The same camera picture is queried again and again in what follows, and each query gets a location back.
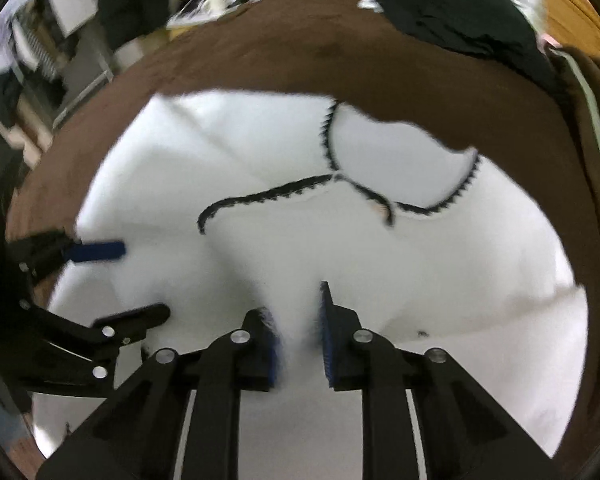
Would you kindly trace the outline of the white fleece garment black trim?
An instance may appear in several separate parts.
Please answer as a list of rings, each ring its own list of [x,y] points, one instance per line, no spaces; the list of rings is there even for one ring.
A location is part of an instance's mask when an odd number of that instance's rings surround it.
[[[534,200],[474,148],[378,122],[327,96],[153,96],[99,167],[82,240],[112,263],[70,264],[50,310],[80,324],[162,302],[163,326],[121,353],[207,347],[264,310],[279,380],[247,393],[245,479],[355,479],[361,399],[329,388],[321,284],[396,346],[449,351],[547,454],[576,403],[588,304]]]

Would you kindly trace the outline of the black clothes pile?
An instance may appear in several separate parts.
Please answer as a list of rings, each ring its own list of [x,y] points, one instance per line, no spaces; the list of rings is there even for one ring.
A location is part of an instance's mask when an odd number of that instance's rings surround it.
[[[385,18],[407,36],[445,50],[498,62],[548,89],[553,67],[512,0],[376,0]]]

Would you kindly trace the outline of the metal storage rack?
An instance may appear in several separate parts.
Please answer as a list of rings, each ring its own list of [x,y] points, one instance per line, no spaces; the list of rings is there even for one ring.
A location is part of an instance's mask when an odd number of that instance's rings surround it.
[[[52,130],[114,79],[112,56],[94,18],[64,34],[52,0],[27,0],[7,20],[7,31],[24,94]]]

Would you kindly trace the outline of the brown fuzzy bed blanket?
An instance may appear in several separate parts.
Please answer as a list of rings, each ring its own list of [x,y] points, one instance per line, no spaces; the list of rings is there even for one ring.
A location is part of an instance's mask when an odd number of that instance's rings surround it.
[[[176,38],[80,108],[12,202],[6,232],[73,224],[97,167],[156,93],[325,93],[475,146],[539,203],[590,295],[583,384],[557,454],[575,470],[600,443],[600,164],[573,87],[565,76],[551,96],[501,64],[407,37],[356,0],[263,0]]]

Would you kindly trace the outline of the folded brown green blanket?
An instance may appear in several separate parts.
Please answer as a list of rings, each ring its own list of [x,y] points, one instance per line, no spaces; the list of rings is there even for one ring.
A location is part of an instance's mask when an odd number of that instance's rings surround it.
[[[576,118],[576,143],[600,220],[600,58],[574,47],[548,53],[568,94],[567,110]]]

